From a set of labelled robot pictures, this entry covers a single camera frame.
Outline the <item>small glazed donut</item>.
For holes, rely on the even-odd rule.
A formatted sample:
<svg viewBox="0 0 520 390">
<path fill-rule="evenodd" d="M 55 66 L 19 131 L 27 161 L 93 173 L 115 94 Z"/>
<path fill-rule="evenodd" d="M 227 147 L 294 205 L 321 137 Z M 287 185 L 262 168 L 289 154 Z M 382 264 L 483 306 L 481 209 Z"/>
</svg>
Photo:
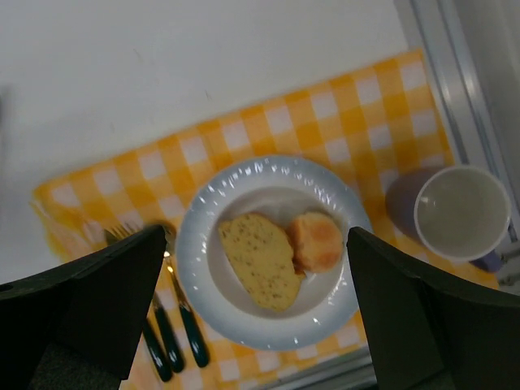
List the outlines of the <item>small glazed donut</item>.
<svg viewBox="0 0 520 390">
<path fill-rule="evenodd" d="M 344 241 L 334 220 L 321 212 L 299 214 L 287 227 L 298 269 L 313 273 L 330 271 L 342 258 Z"/>
</svg>

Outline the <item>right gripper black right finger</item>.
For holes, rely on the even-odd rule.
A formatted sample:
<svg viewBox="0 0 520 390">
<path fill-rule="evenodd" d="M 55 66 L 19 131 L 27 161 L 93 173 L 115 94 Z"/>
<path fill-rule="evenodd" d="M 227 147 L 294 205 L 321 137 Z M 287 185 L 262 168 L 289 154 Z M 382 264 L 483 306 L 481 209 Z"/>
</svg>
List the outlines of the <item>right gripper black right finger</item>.
<svg viewBox="0 0 520 390">
<path fill-rule="evenodd" d="M 401 252 L 361 227 L 347 252 L 380 389 L 517 389 L 519 298 Z"/>
</svg>

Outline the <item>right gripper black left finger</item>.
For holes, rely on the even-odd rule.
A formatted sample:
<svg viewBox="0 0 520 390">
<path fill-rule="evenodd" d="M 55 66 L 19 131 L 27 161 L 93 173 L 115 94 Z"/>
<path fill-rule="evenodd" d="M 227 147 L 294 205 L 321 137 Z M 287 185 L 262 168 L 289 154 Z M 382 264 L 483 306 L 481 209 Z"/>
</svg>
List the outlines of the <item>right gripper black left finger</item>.
<svg viewBox="0 0 520 390">
<path fill-rule="evenodd" d="M 117 389 L 130 374 L 166 248 L 151 225 L 1 286 L 3 389 Z"/>
</svg>

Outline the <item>toasted bread slice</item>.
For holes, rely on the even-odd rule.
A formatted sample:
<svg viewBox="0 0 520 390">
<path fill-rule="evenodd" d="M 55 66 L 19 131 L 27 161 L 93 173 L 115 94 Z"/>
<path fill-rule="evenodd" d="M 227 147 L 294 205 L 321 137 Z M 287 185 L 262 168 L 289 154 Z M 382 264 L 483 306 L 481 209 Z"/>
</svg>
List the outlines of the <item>toasted bread slice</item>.
<svg viewBox="0 0 520 390">
<path fill-rule="evenodd" d="M 276 312 L 292 306 L 306 273 L 293 262 L 294 250 L 282 227 L 248 213 L 223 221 L 218 233 L 227 260 L 256 305 Z"/>
</svg>

